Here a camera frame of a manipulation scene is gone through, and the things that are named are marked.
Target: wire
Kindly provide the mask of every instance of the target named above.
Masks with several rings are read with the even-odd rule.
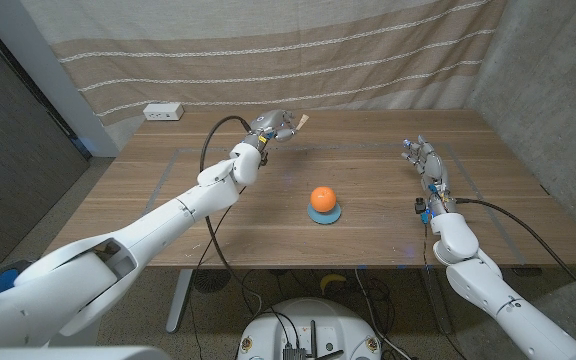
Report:
[[[217,129],[219,129],[219,127],[221,125],[223,125],[225,122],[227,122],[229,120],[239,120],[239,122],[241,122],[241,125],[244,127],[244,130],[246,130],[246,132],[250,132],[250,125],[248,125],[246,120],[244,120],[243,118],[241,118],[239,116],[230,115],[230,116],[226,116],[225,118],[219,120],[212,127],[212,129],[210,129],[210,132],[208,132],[208,135],[206,136],[206,141],[204,141],[204,145],[201,148],[201,157],[199,158],[199,172],[204,171],[204,162],[206,160],[206,150],[208,149],[208,143],[210,143],[210,139],[212,138],[213,135],[215,135],[215,132],[217,131]]]
[[[426,261],[426,243],[427,242],[428,242],[428,225],[424,224],[424,268],[426,269],[426,272],[428,274],[428,278],[430,278],[430,268],[428,267],[428,262]],[[446,339],[448,340],[448,342],[450,343],[452,348],[455,350],[455,352],[457,352],[457,354],[459,354],[459,356],[461,356],[462,359],[467,360],[466,356],[459,350],[459,348],[457,348],[457,345],[452,341],[450,336],[448,336],[448,333],[444,330],[443,327],[441,327],[441,323],[439,322],[439,316],[437,315],[437,311],[435,310],[435,305],[434,305],[433,300],[432,300],[434,295],[432,294],[432,282],[431,281],[428,281],[428,291],[429,291],[428,298],[429,298],[430,303],[431,303],[432,312],[435,315],[435,319],[437,320],[437,325],[439,326],[440,332],[446,337]]]
[[[535,239],[537,239],[537,241],[541,244],[541,246],[543,246],[544,249],[546,249],[546,251],[550,254],[550,256],[552,256],[553,259],[555,259],[555,261],[559,264],[559,266],[561,266],[561,268],[564,269],[564,271],[566,273],[568,273],[568,275],[576,282],[576,275],[572,272],[572,270],[570,270],[568,265],[566,265],[563,262],[563,260],[561,260],[559,258],[559,256],[550,248],[550,246],[548,246],[548,244],[530,226],[528,226],[525,222],[521,221],[518,217],[511,214],[509,211],[506,211],[506,210],[500,208],[499,206],[491,204],[491,203],[486,202],[486,201],[476,200],[476,199],[464,199],[464,198],[456,198],[455,201],[457,202],[457,204],[472,203],[472,204],[484,205],[484,206],[493,208],[493,209],[499,211],[500,213],[508,216],[509,218],[513,219],[515,222],[517,222],[519,225],[521,225],[524,229],[528,230],[530,235],[532,235]]]
[[[379,337],[381,337],[388,345],[390,345],[390,347],[395,349],[395,351],[397,351],[399,354],[401,354],[401,356],[403,356],[407,360],[411,360],[410,356],[408,356],[405,351],[403,351],[402,349],[395,346],[395,344],[393,344],[390,340],[388,340],[388,338],[379,331],[379,329],[377,328],[377,325],[375,324],[375,316],[372,313],[372,306],[370,306],[370,300],[368,300],[368,294],[366,294],[366,290],[364,290],[364,286],[361,283],[361,279],[359,278],[359,272],[357,271],[357,269],[355,269],[355,277],[357,278],[357,282],[359,283],[359,287],[361,288],[361,292],[364,293],[364,297],[366,298],[366,304],[368,304],[368,311],[370,312],[370,319],[372,320],[372,325],[375,327],[375,331],[377,332],[377,335],[379,335]]]
[[[361,339],[361,341],[359,342],[359,344],[357,344],[357,346],[355,346],[355,348],[353,349],[352,353],[350,353],[350,356],[348,357],[348,359],[352,359],[353,356],[355,356],[355,353],[357,352],[357,349],[359,349],[359,347],[361,346],[361,344],[363,344],[364,342],[366,342],[366,340],[370,339],[370,336],[366,336],[365,338]]]
[[[281,290],[281,280],[279,280],[279,275],[275,275],[275,278],[277,279],[277,288],[279,288],[279,294],[281,295],[281,300],[285,300],[286,295],[284,295],[283,290]]]
[[[208,144],[210,143],[210,139],[212,138],[212,136],[215,134],[215,132],[217,131],[217,129],[224,124],[226,121],[229,120],[239,120],[242,124],[242,126],[244,127],[244,129],[246,130],[246,132],[250,131],[250,125],[248,125],[248,123],[246,122],[246,120],[244,120],[243,118],[239,117],[239,116],[227,116],[221,120],[219,120],[214,126],[213,128],[210,130],[210,132],[208,133],[208,136],[206,137],[206,141],[204,141],[204,145],[201,148],[201,157],[199,159],[199,172],[202,172],[204,170],[204,162],[206,159],[206,150],[208,149]],[[241,191],[239,191],[239,194],[241,195],[241,193],[244,192],[244,190],[246,190],[246,187],[244,186]],[[224,212],[224,214],[221,216],[221,219],[219,220],[219,223],[217,224],[217,227],[215,228],[215,230],[212,230],[212,227],[210,226],[210,218],[208,216],[206,216],[206,222],[209,224],[209,231],[210,231],[210,242],[208,242],[208,245],[206,246],[206,248],[204,249],[203,254],[201,254],[201,258],[199,259],[199,261],[197,262],[197,267],[195,268],[195,273],[197,272],[197,270],[199,270],[199,266],[201,266],[204,257],[206,256],[206,253],[208,252],[208,249],[210,248],[210,244],[215,243],[215,248],[217,248],[217,239],[216,239],[216,234],[217,234],[217,230],[219,230],[219,226],[221,225],[222,221],[224,221],[224,219],[226,218],[226,215],[228,214],[228,212],[230,211],[230,209],[232,208],[232,205],[228,207],[228,209],[226,209],[226,211]],[[225,259],[223,258],[223,255],[220,256],[222,261],[225,262]],[[230,273],[233,277],[235,277],[235,279],[239,280],[235,275],[234,272],[232,271],[232,269],[229,269]],[[195,284],[195,280],[196,277],[193,277],[193,286]],[[262,307],[262,300],[261,300],[261,296],[259,296],[259,294],[256,294],[256,296],[259,298],[259,309],[258,312],[261,311],[261,307]],[[192,318],[192,326],[194,328],[195,331],[195,340],[197,341],[197,347],[199,348],[199,358],[203,360],[202,358],[202,352],[201,352],[201,344],[199,342],[199,336],[197,334],[197,325],[195,324],[195,314],[193,312],[193,308],[192,308],[192,297],[188,298],[188,304],[190,305],[190,316]]]
[[[195,329],[195,340],[197,341],[197,347],[199,348],[199,359],[203,360],[201,354],[201,345],[199,344],[199,335],[197,334],[197,325],[195,324],[195,312],[192,309],[192,296],[188,297],[188,305],[190,306],[190,317],[192,318],[192,327]]]
[[[275,316],[279,315],[279,316],[283,316],[284,318],[286,318],[286,320],[288,320],[290,322],[290,325],[292,326],[292,330],[295,332],[295,343],[297,345],[297,349],[300,349],[300,345],[299,345],[299,333],[297,332],[297,327],[295,326],[295,324],[292,322],[292,320],[290,320],[290,318],[282,313],[280,313],[279,311],[264,311],[262,314],[272,314],[274,313]],[[286,341],[288,341],[288,343],[290,343],[290,340],[288,339],[288,333],[286,333],[286,328],[284,327],[284,324],[281,322],[281,320],[279,320],[279,323],[281,324],[281,327],[284,328],[284,333],[286,334]]]
[[[227,116],[221,120],[219,120],[213,127],[212,129],[210,129],[210,131],[208,132],[208,135],[206,136],[206,141],[204,141],[204,145],[201,148],[201,156],[199,158],[199,172],[204,170],[204,163],[206,160],[206,151],[208,150],[208,144],[210,144],[210,140],[212,139],[213,135],[215,134],[215,132],[217,131],[217,129],[219,129],[219,127],[221,125],[223,125],[224,123],[226,123],[229,120],[239,120],[239,122],[241,122],[242,126],[244,127],[244,129],[246,130],[246,132],[250,132],[250,125],[248,125],[248,123],[246,122],[246,120],[244,120],[243,118],[239,117],[239,116],[235,116],[235,115],[231,115],[231,116]],[[217,242],[217,236],[216,236],[216,232],[212,227],[212,223],[210,222],[210,216],[206,216],[206,225],[208,226],[208,232],[210,233],[210,243],[214,244],[215,246],[215,250],[217,251],[217,255],[219,255],[219,258],[221,259],[221,262],[224,264],[224,266],[226,267],[226,269],[228,270],[228,272],[230,272],[230,275],[237,280],[237,282],[249,293],[253,294],[255,297],[257,297],[257,299],[259,299],[259,308],[257,309],[257,312],[255,314],[259,314],[261,312],[261,308],[263,306],[263,300],[261,298],[261,295],[259,295],[258,293],[250,290],[242,281],[241,279],[239,279],[239,277],[237,276],[237,274],[235,274],[234,270],[232,269],[232,267],[230,266],[230,264],[228,264],[228,261],[226,261],[226,258],[224,257],[223,252],[221,251],[221,248],[219,247],[219,243]]]
[[[297,278],[297,275],[295,275],[295,273],[292,270],[288,270],[288,272],[290,273],[290,275],[292,275],[292,277],[295,279],[295,281],[299,284],[299,286],[301,286],[304,290],[306,290],[306,292],[308,293],[308,295],[310,295],[311,297],[315,297],[312,292]]]

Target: orange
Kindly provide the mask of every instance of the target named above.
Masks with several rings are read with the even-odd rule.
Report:
[[[310,194],[310,204],[318,212],[332,210],[337,203],[337,196],[328,186],[320,186]]]

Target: wooden table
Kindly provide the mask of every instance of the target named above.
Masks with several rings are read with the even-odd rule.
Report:
[[[261,112],[240,112],[249,121]],[[532,226],[561,258],[576,265],[576,224],[474,111],[308,111],[291,141],[269,143],[268,165],[219,228],[226,259],[238,268],[399,268],[424,265],[424,225],[414,213],[420,177],[400,157],[404,138],[423,134],[450,173],[454,197],[482,198]],[[206,134],[230,113],[186,113],[146,122],[81,204],[48,251],[137,220],[196,184]],[[213,137],[207,166],[243,138],[238,122]],[[330,186],[342,216],[315,224],[311,191]],[[551,266],[554,260],[523,228],[476,204],[459,205],[481,248],[502,267]],[[223,212],[213,215],[217,223]],[[429,234],[427,259],[438,264]],[[151,266],[192,268],[209,235],[195,224]],[[222,264],[213,249],[207,268]]]

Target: gray wall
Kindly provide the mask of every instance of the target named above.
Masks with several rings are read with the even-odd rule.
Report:
[[[576,1],[509,1],[467,106],[576,220]]]
[[[0,38],[92,155],[119,154],[19,0],[0,0]]]

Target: blue plate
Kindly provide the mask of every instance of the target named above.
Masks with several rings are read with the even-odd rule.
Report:
[[[308,204],[308,216],[310,216],[310,218],[318,224],[332,224],[341,216],[341,207],[339,204],[335,204],[335,207],[333,207],[332,210],[325,213],[320,213],[319,211],[315,210],[311,204]]]

